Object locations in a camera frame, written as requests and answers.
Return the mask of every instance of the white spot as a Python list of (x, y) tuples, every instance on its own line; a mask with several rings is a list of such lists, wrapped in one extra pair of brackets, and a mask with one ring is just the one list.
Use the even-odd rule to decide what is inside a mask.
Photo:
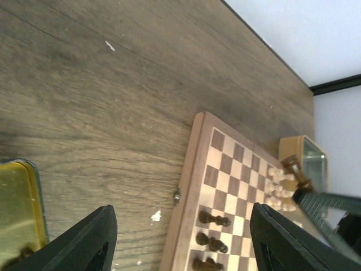
[(109, 46), (109, 48), (110, 48), (112, 51), (115, 51), (114, 47), (113, 47), (108, 41), (105, 41), (105, 43)]
[(161, 212), (160, 212), (160, 210), (158, 210), (154, 215), (152, 215), (152, 217), (151, 217), (151, 219), (153, 220), (153, 221), (157, 221), (157, 222), (159, 222), (160, 221), (160, 218), (161, 218)]

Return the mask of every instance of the chessboard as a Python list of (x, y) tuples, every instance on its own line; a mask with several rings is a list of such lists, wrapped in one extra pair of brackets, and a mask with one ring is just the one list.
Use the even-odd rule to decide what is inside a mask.
[[(235, 129), (208, 112), (198, 113), (179, 182), (178, 196), (171, 216), (160, 270), (192, 271), (195, 260), (213, 261), (228, 271), (257, 270), (250, 217), (255, 202), (282, 209), (281, 182), (271, 176), (281, 169), (277, 159)], [(287, 206), (284, 211), (294, 212)], [(199, 213), (227, 217), (229, 226), (202, 223)], [(302, 217), (293, 214), (302, 227)], [(223, 242), (226, 253), (200, 245), (197, 235)]]

